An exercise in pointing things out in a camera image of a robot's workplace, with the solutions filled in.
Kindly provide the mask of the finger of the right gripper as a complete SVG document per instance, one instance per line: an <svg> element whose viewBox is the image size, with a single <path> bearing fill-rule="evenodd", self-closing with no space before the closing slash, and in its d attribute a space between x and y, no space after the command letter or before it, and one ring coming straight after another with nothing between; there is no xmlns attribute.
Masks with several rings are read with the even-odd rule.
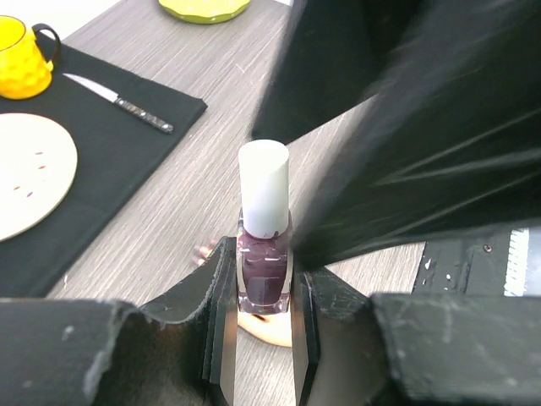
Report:
<svg viewBox="0 0 541 406"><path fill-rule="evenodd" d="M307 267L540 220L540 4L433 1L293 237Z"/></svg>
<svg viewBox="0 0 541 406"><path fill-rule="evenodd" d="M294 2L252 139L289 144L370 98L426 5L419 0Z"/></svg>

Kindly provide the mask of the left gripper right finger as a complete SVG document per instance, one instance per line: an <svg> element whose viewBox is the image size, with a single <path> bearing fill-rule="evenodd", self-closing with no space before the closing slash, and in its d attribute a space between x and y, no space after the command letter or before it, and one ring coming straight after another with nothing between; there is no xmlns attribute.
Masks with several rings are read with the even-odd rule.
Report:
<svg viewBox="0 0 541 406"><path fill-rule="evenodd" d="M291 317L299 405L540 402L537 297L368 297L296 266Z"/></svg>

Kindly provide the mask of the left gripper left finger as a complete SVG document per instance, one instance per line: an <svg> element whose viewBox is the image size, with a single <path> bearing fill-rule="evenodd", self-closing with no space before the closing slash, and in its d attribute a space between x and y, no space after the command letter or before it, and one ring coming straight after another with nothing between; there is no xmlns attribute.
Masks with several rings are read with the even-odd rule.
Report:
<svg viewBox="0 0 541 406"><path fill-rule="evenodd" d="M142 306L3 299L4 405L230 405L236 241Z"/></svg>

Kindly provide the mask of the purple nail polish bottle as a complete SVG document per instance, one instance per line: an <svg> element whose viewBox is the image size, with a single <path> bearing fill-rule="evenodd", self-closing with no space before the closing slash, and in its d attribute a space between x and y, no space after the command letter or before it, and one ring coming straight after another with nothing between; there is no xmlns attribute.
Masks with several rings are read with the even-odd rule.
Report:
<svg viewBox="0 0 541 406"><path fill-rule="evenodd" d="M238 219L236 261L238 308L242 313L263 316L288 312L293 253L292 224L270 239L247 233Z"/></svg>

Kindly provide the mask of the white nail polish brush cap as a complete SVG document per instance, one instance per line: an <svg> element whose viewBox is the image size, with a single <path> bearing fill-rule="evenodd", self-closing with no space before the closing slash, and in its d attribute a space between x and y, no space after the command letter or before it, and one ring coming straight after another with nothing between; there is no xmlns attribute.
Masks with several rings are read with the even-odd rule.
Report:
<svg viewBox="0 0 541 406"><path fill-rule="evenodd" d="M243 225L258 239L283 234L289 224L289 150L255 140L238 152Z"/></svg>

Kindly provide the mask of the mannequin hand with painted nails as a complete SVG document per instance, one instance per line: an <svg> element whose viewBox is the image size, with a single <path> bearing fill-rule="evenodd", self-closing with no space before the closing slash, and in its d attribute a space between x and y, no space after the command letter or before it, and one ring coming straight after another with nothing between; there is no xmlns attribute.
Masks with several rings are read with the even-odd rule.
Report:
<svg viewBox="0 0 541 406"><path fill-rule="evenodd" d="M292 347L290 312L277 315L238 313L238 325L259 340L280 347Z"/></svg>

